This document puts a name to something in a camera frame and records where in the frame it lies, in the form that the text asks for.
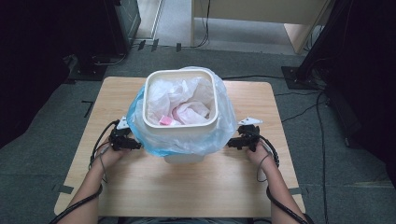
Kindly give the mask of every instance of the black equipment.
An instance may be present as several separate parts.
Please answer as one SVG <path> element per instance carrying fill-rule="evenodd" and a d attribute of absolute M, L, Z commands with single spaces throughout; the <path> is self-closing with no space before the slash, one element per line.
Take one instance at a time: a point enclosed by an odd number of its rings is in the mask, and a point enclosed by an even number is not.
<path fill-rule="evenodd" d="M 230 139 L 228 141 L 228 147 L 236 147 L 238 150 L 242 149 L 242 147 L 248 147 L 251 151 L 256 151 L 256 145 L 262 139 L 264 143 L 269 147 L 264 146 L 269 152 L 272 153 L 276 166 L 279 167 L 279 157 L 277 156 L 277 152 L 274 146 L 268 141 L 268 139 L 264 138 L 260 135 L 259 126 L 254 126 L 253 124 L 249 125 L 241 125 L 238 128 L 238 132 L 241 137 L 236 137 Z"/>
<path fill-rule="evenodd" d="M 129 138 L 128 134 L 131 132 L 131 129 L 117 129 L 117 126 L 114 127 L 113 131 L 111 131 L 111 135 L 108 137 L 110 141 L 110 145 L 114 150 L 118 151 L 122 148 L 128 149 L 140 149 L 142 144 L 136 142 L 133 138 Z"/>
<path fill-rule="evenodd" d="M 103 79 L 110 59 L 122 60 L 140 25 L 136 0 L 72 0 L 60 18 L 78 65 L 70 79 Z"/>
<path fill-rule="evenodd" d="M 344 129 L 346 145 L 373 153 L 396 183 L 396 2 L 337 0 L 332 15 L 295 73 L 313 71 Z"/>

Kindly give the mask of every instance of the trash bag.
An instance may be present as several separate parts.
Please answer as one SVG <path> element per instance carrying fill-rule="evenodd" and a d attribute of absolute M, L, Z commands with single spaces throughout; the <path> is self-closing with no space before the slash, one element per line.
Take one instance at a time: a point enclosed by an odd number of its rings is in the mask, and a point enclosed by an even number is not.
<path fill-rule="evenodd" d="M 147 120 L 152 125 L 186 125 L 209 122 L 215 107 L 213 84 L 204 77 L 156 78 L 150 83 Z"/>
<path fill-rule="evenodd" d="M 215 125 L 212 125 L 212 128 L 210 130 L 205 130 L 205 132 L 202 133 L 174 133 L 171 131 L 166 133 L 155 133 L 148 127 L 148 125 L 143 120 L 143 98 L 145 92 L 145 86 L 143 86 L 134 98 L 128 110 L 126 119 L 131 131 L 134 133 L 135 139 L 143 145 L 144 149 L 148 153 L 155 156 L 165 157 L 178 154 L 196 154 L 204 156 L 210 153 L 214 153 L 221 150 L 236 131 L 237 123 L 235 113 L 233 112 L 233 105 L 227 95 L 227 90 L 221 78 L 219 78 L 215 73 L 207 68 L 186 67 L 183 69 L 204 69 L 214 77 L 216 86 L 215 91 L 218 98 L 218 117 L 214 121 Z M 205 94 L 207 94 L 206 91 L 195 91 L 192 93 L 192 95 L 190 95 L 190 98 L 202 98 L 200 96 Z M 180 102 L 180 105 L 172 106 L 177 108 L 176 110 L 180 111 L 186 111 L 187 108 L 192 107 L 192 105 L 182 103 L 183 102 Z M 167 104 L 169 103 L 163 103 L 165 107 L 172 107 Z M 166 114 L 166 117 L 171 119 L 175 118 L 172 113 Z M 161 115 L 158 115 L 157 119 L 163 119 L 163 113 L 161 113 Z"/>

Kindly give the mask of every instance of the forearm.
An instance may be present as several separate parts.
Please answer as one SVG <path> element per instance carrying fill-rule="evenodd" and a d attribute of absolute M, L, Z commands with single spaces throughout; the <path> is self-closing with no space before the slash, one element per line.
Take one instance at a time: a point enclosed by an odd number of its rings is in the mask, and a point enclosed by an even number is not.
<path fill-rule="evenodd" d="M 96 193 L 100 188 L 102 177 L 102 167 L 93 166 L 86 174 L 81 187 L 78 189 L 69 206 Z M 98 204 L 98 197 L 92 199 L 61 219 L 59 223 L 97 223 Z"/>
<path fill-rule="evenodd" d="M 268 180 L 268 187 L 271 191 L 272 196 L 288 207 L 291 211 L 293 211 L 296 215 L 305 220 L 304 214 L 301 211 L 300 207 L 292 198 L 289 189 L 282 177 L 282 174 L 276 167 L 274 161 L 268 160 L 262 165 L 262 169 L 265 172 L 265 175 Z M 274 203 L 271 203 L 271 217 L 273 223 L 296 223 L 296 221 L 287 215 L 283 210 L 277 207 Z"/>

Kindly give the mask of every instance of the floor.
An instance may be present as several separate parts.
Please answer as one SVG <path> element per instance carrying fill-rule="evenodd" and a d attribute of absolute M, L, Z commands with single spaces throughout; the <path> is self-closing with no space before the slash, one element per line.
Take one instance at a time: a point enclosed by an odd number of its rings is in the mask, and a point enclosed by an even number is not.
<path fill-rule="evenodd" d="M 138 5 L 142 23 L 136 43 L 159 39 L 160 46 L 191 46 L 191 1 L 139 0 Z M 197 46 L 205 36 L 206 18 L 194 22 Z M 282 23 L 209 19 L 207 25 L 209 38 L 201 49 L 296 55 Z"/>

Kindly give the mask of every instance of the white plastic bin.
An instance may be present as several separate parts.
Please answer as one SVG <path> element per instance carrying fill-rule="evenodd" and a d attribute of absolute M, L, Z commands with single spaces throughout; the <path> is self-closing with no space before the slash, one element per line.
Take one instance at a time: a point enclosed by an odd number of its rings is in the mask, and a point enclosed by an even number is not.
<path fill-rule="evenodd" d="M 213 103 L 211 104 L 209 110 L 209 118 L 207 122 L 200 124 L 182 124 L 174 126 L 166 126 L 160 124 L 151 123 L 148 119 L 148 98 L 149 98 L 149 88 L 151 83 L 156 79 L 181 79 L 181 78 L 193 78 L 193 77 L 203 77 L 210 81 L 213 88 Z M 152 73 L 148 76 L 146 80 L 146 88 L 143 97 L 143 121 L 145 122 L 148 130 L 150 132 L 161 134 L 161 133 L 205 133 L 216 127 L 218 118 L 218 97 L 216 94 L 216 84 L 213 76 L 203 69 L 182 69 L 182 70 L 162 70 Z M 202 161 L 204 156 L 195 154 L 177 154 L 173 156 L 165 157 L 165 160 L 169 163 L 186 163 L 186 162 L 198 162 Z"/>

